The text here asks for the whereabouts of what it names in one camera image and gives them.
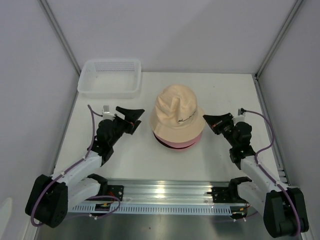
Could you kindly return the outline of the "corner aluminium profile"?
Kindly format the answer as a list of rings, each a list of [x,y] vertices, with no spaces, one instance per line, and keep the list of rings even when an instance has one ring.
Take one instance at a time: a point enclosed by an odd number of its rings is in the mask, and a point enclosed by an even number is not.
[[[48,23],[50,24],[55,36],[57,37],[58,41],[60,42],[62,49],[64,50],[68,60],[70,61],[72,67],[74,68],[75,72],[78,76],[81,74],[81,68],[76,60],[76,57],[73,53],[73,50],[63,33],[63,30],[47,0],[37,0],[39,6],[41,7],[45,17],[47,18]]]
[[[302,9],[303,5],[305,4],[305,0],[295,0],[293,6],[289,10],[284,22],[282,23],[278,33],[276,34],[272,44],[270,45],[269,49],[266,52],[261,64],[259,65],[256,73],[254,74],[255,79],[258,81],[262,76],[264,70],[267,68],[271,60],[273,59],[274,55],[276,54],[278,48],[282,44],[283,40],[285,39],[287,33],[289,32],[290,28],[292,27],[296,17],[298,16],[300,10]]]

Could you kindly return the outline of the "cream bucket hat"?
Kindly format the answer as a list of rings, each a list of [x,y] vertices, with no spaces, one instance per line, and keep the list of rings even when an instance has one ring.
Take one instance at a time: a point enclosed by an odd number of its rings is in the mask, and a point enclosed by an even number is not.
[[[184,143],[203,132],[206,125],[204,114],[190,87],[172,84],[157,96],[149,122],[157,137],[172,143]]]

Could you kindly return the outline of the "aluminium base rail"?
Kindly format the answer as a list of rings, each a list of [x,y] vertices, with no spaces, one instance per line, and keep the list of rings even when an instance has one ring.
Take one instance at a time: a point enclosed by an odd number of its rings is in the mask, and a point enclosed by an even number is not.
[[[144,181],[131,182],[114,181],[111,185],[124,186],[124,195],[121,203],[116,201],[85,200],[80,204],[102,204],[110,206],[116,204],[120,207],[124,204],[140,205],[228,205],[248,207],[250,204],[244,200],[236,200],[235,203],[213,203],[210,195],[206,194],[212,187],[229,187],[226,182],[183,182],[183,181],[156,181],[147,184]]]

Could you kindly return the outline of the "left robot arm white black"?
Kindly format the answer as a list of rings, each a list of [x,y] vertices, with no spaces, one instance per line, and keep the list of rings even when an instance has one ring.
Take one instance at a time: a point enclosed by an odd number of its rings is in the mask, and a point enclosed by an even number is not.
[[[91,109],[92,137],[85,155],[65,170],[36,178],[25,207],[32,226],[55,228],[64,221],[69,210],[84,201],[121,203],[121,197],[109,190],[108,180],[95,174],[95,170],[111,158],[114,145],[123,134],[134,134],[145,111],[120,106],[115,110],[123,117],[102,113],[102,120],[95,124],[97,113]]]

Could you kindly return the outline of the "black mounting plate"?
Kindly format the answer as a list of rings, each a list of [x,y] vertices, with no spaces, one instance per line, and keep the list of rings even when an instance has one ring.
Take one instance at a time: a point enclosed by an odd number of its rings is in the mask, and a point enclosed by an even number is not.
[[[106,201],[114,202],[117,200],[112,197],[116,197],[120,201],[122,201],[124,196],[124,189],[125,187],[123,185],[108,185],[107,189],[102,192],[102,196],[108,197],[104,197],[103,199],[105,199]]]
[[[206,192],[207,195],[212,197],[213,203],[235,203],[236,200],[231,196],[228,187],[212,187],[210,191]]]

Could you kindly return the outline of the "white plastic basket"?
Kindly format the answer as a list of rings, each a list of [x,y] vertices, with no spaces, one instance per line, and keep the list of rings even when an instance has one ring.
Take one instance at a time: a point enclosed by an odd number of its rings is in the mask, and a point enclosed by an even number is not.
[[[133,99],[140,95],[142,64],[133,58],[88,60],[77,91],[92,99]]]

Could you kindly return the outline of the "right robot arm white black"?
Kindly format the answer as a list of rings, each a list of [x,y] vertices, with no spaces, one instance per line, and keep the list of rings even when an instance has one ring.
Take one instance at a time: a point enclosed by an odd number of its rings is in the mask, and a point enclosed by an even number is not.
[[[259,161],[261,151],[254,151],[251,145],[253,128],[244,120],[246,112],[241,108],[237,117],[231,113],[203,116],[210,129],[223,135],[230,144],[232,163],[246,174],[230,180],[228,197],[233,202],[242,200],[253,206],[273,238],[305,233],[309,221],[303,192],[276,179]]]

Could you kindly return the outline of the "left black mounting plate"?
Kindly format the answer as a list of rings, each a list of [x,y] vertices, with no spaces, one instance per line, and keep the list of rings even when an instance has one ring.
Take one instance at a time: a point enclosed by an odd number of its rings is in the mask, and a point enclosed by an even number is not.
[[[105,199],[106,201],[114,202],[117,200],[112,197],[116,197],[120,201],[122,201],[124,196],[124,189],[125,187],[123,185],[108,185],[107,189],[102,192],[102,196],[108,197],[104,197],[103,199]]]

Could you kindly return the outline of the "left corner aluminium profile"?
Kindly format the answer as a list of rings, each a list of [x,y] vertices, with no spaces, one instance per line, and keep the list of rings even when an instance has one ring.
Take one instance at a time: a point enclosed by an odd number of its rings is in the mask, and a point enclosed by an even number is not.
[[[60,42],[62,49],[64,50],[68,60],[70,61],[72,67],[74,68],[75,72],[78,76],[81,74],[81,68],[76,60],[76,57],[73,53],[73,50],[63,33],[63,30],[47,0],[37,0],[39,6],[41,7],[45,17],[47,18],[48,23],[50,24],[55,36],[57,37],[58,41]]]

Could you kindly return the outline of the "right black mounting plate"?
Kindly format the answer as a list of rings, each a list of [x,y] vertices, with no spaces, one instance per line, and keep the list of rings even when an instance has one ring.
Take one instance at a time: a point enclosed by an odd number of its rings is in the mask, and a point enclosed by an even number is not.
[[[235,203],[236,200],[231,196],[228,187],[212,187],[210,191],[206,192],[207,195],[212,197],[213,203]]]

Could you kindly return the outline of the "right corner aluminium profile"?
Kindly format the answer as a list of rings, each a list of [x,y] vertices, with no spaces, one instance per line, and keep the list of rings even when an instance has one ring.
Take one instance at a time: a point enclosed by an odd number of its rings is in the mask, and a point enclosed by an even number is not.
[[[269,49],[266,52],[261,64],[259,65],[256,73],[254,74],[255,79],[258,81],[262,76],[264,70],[267,68],[271,60],[273,59],[274,55],[276,54],[278,48],[282,44],[283,40],[285,39],[287,33],[289,32],[290,28],[292,27],[296,17],[298,16],[300,10],[302,9],[303,5],[305,4],[305,0],[295,0],[293,6],[289,10],[284,22],[282,23],[278,33],[276,34],[272,44],[270,45]]]

